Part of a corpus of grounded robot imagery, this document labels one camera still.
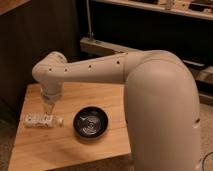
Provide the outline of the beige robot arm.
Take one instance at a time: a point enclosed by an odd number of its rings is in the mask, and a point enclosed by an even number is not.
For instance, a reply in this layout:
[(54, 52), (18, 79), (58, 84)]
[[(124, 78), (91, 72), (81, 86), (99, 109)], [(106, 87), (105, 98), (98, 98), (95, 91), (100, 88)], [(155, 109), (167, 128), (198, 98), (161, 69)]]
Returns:
[(32, 75), (49, 104), (65, 82), (122, 84), (134, 171), (202, 171), (199, 93), (173, 53), (137, 50), (69, 63), (52, 52)]

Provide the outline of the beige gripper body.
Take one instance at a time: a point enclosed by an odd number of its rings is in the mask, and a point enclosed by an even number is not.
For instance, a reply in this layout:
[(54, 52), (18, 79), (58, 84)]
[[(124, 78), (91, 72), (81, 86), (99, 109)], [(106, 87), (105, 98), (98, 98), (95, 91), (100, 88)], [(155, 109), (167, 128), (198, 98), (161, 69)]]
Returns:
[(54, 104), (62, 97), (62, 86), (41, 86), (41, 97), (45, 103)]

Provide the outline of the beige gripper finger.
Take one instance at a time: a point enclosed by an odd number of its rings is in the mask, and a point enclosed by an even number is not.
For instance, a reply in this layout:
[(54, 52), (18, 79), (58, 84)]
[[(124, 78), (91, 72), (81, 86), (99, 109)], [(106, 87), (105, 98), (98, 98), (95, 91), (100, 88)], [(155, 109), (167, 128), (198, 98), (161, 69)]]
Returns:
[(54, 103), (43, 103), (43, 113), (47, 115), (51, 115), (54, 109), (55, 104)]

